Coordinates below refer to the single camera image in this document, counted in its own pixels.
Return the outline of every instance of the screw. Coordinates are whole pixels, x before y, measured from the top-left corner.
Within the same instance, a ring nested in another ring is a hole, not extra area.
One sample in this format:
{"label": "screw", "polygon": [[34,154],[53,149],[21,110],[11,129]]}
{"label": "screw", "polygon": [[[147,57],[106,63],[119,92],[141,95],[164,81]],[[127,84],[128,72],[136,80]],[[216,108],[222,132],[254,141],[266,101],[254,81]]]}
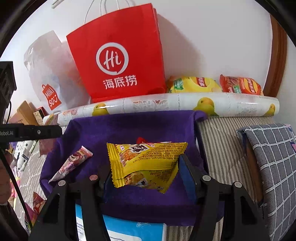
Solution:
{"label": "screw", "polygon": [[237,188],[241,188],[242,187],[242,184],[240,182],[235,182],[234,185],[237,187]]}
{"label": "screw", "polygon": [[204,175],[203,177],[202,177],[202,179],[204,180],[204,181],[210,181],[211,180],[211,177],[210,176],[208,176],[208,175]]}
{"label": "screw", "polygon": [[89,177],[89,179],[90,179],[91,181],[95,181],[95,180],[98,179],[98,176],[97,176],[97,175],[91,175],[91,176]]}
{"label": "screw", "polygon": [[58,185],[60,187],[63,186],[63,185],[65,185],[65,184],[66,184],[66,181],[65,180],[60,180],[59,183],[58,183]]}

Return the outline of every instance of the green label on chip bag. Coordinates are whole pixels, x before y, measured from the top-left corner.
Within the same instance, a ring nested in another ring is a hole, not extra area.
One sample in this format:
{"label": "green label on chip bag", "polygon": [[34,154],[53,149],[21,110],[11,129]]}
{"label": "green label on chip bag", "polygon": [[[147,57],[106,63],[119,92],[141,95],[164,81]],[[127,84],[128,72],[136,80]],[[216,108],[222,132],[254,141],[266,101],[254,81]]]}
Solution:
{"label": "green label on chip bag", "polygon": [[233,86],[233,90],[234,90],[235,93],[239,93],[239,94],[242,93],[242,91],[241,91],[239,85],[235,85],[235,86]]}
{"label": "green label on chip bag", "polygon": [[174,81],[174,89],[175,90],[183,90],[183,80],[180,78],[180,79],[177,79]]}

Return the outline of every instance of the purple cloth bin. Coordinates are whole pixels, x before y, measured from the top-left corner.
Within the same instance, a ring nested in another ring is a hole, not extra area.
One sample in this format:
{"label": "purple cloth bin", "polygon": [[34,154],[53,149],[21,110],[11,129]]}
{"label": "purple cloth bin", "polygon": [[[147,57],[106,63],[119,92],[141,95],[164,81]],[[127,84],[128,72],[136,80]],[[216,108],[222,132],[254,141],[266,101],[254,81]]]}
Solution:
{"label": "purple cloth bin", "polygon": [[[96,174],[100,167],[109,164],[107,142],[135,144],[138,137],[148,142],[187,142],[185,154],[192,165],[205,172],[204,160],[199,155],[194,134],[194,122],[205,119],[207,116],[201,111],[161,111],[72,120],[45,160],[40,175],[41,188],[48,197],[57,184],[48,181],[82,145],[94,155],[68,174],[64,178],[67,182]],[[116,188],[101,208],[103,214],[115,218],[174,226],[193,225],[200,211],[200,207],[188,199],[179,173],[165,194],[124,186]]]}

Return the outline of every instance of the wooden trim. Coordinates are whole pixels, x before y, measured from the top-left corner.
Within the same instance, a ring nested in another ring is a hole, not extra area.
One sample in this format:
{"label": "wooden trim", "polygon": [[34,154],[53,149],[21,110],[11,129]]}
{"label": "wooden trim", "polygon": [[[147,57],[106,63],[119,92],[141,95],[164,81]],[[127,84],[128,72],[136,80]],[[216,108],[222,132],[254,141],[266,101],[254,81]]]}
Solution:
{"label": "wooden trim", "polygon": [[270,21],[272,26],[271,58],[263,93],[265,96],[276,97],[286,66],[287,34],[272,15],[270,15]]}

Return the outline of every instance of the haidilao logo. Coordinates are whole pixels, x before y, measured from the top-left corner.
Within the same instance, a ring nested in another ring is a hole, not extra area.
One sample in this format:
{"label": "haidilao logo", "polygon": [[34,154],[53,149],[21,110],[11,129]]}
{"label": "haidilao logo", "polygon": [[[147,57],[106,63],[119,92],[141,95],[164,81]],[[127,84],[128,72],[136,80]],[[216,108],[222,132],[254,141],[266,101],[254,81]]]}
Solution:
{"label": "haidilao logo", "polygon": [[128,52],[118,43],[106,43],[99,48],[96,62],[105,74],[119,75],[128,66]]}

